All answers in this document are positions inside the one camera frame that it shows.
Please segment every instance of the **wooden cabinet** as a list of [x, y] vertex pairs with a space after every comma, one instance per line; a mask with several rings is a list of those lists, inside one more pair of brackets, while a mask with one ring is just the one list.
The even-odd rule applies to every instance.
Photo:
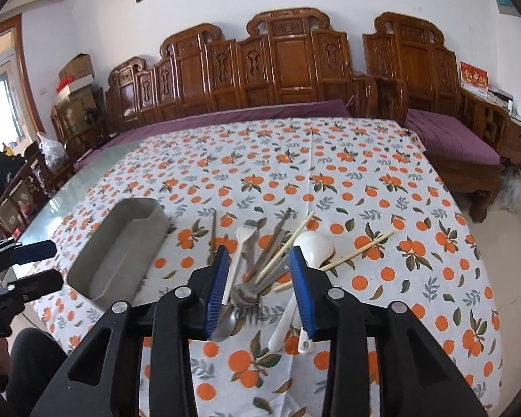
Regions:
[[511, 119], [510, 132], [501, 152], [506, 165], [518, 164], [521, 167], [521, 122]]

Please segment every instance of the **cardboard box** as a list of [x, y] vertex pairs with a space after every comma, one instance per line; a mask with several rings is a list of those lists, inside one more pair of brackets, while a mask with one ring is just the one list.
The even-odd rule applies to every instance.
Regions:
[[93, 80], [94, 80], [94, 78], [92, 75], [85, 75], [84, 77], [79, 78], [78, 80], [75, 80], [74, 82], [71, 82], [58, 93], [57, 102], [60, 103], [61, 101], [67, 99], [71, 94], [78, 91], [79, 89], [82, 89], [86, 86], [93, 84]]
[[90, 56], [84, 53], [78, 54], [73, 60], [67, 63], [67, 65], [60, 71], [58, 76], [60, 81], [68, 76], [72, 76], [78, 80], [86, 75], [94, 76], [93, 64], [90, 61]]
[[87, 128], [89, 124], [85, 122], [85, 110], [96, 108], [93, 93], [90, 86], [86, 86], [70, 94], [67, 99], [58, 105], [60, 120], [64, 125], [64, 133], [72, 135]]

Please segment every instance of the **carved wooden backrest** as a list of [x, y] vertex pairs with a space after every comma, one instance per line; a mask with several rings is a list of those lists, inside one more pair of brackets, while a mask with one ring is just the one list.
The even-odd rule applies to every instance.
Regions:
[[140, 126], [136, 74], [147, 68], [143, 58], [133, 57], [110, 72], [106, 92], [109, 115], [115, 114], [125, 130]]
[[364, 34], [367, 72], [403, 80], [410, 107], [456, 115], [459, 106], [456, 54], [432, 23], [396, 13], [374, 19], [375, 34]]
[[161, 60], [147, 69], [131, 58], [112, 70], [106, 92], [117, 130], [280, 103], [342, 99], [352, 92], [346, 33], [314, 8], [257, 14], [249, 37], [224, 40], [201, 24], [165, 39]]

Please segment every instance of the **red decoration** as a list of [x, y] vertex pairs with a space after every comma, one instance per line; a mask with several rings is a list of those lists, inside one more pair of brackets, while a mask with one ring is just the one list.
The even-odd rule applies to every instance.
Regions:
[[56, 93], [59, 94], [62, 89], [64, 89], [68, 84], [73, 83], [74, 81], [75, 78], [73, 78], [72, 76], [64, 78], [56, 88]]

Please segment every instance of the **chopsticks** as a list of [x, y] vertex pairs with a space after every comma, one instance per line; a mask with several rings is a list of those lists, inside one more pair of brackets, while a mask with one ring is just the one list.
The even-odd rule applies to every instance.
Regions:
[[208, 264], [214, 263], [214, 256], [216, 255], [216, 210], [212, 214], [212, 230], [210, 231], [210, 254], [208, 256]]
[[290, 247], [293, 246], [293, 242], [295, 242], [296, 238], [299, 236], [301, 231], [307, 226], [311, 218], [314, 216], [314, 212], [311, 212], [307, 215], [305, 220], [301, 223], [301, 225], [297, 228], [295, 232], [293, 232], [293, 235], [290, 236], [289, 240], [282, 246], [282, 248], [272, 257], [272, 260], [270, 260], [267, 263], [267, 266], [265, 266], [262, 270], [259, 271], [256, 277], [256, 282], [259, 283], [262, 278], [270, 271], [270, 269], [274, 266], [274, 264], [280, 259], [282, 254], [286, 252]]
[[272, 255], [278, 250], [278, 247], [280, 246], [280, 243], [282, 242], [282, 239], [285, 236], [285, 231], [282, 230], [284, 227], [284, 224], [288, 220], [289, 216], [292, 213], [292, 209], [288, 207], [284, 215], [282, 216], [282, 219], [280, 222], [276, 225], [274, 228], [274, 233], [270, 239], [270, 242], [268, 243], [267, 247], [264, 249], [264, 251], [261, 253], [260, 257], [256, 261], [256, 263], [253, 265], [253, 268], [246, 272], [243, 276], [243, 282], [249, 282], [253, 276], [257, 273], [258, 269], [265, 263], [268, 262], [272, 258]]
[[[349, 253], [345, 257], [342, 257], [341, 259], [338, 259], [335, 262], [329, 263], [328, 265], [324, 265], [324, 266], [322, 266], [319, 269], [321, 271], [331, 270], [333, 267], [341, 265], [343, 262], [346, 262], [347, 260], [351, 260], [354, 257], [357, 257], [357, 256], [361, 255], [362, 253], [364, 253], [368, 249], [372, 248], [374, 245], [378, 245], [378, 243], [381, 243], [385, 239], [387, 239], [387, 238], [391, 237], [392, 235], [394, 235], [395, 232], [396, 231], [394, 229], [392, 229], [391, 231], [386, 232], [385, 234], [381, 234], [378, 237], [376, 237], [373, 241], [371, 241], [370, 243], [367, 243], [366, 245], [364, 245], [362, 248], [357, 249], [356, 251], [353, 251], [353, 252]], [[292, 281], [289, 281], [289, 282], [286, 282], [285, 284], [278, 285], [277, 287], [274, 288], [274, 291], [275, 292], [280, 292], [280, 291], [287, 290], [288, 288], [291, 288], [291, 287], [292, 287]]]

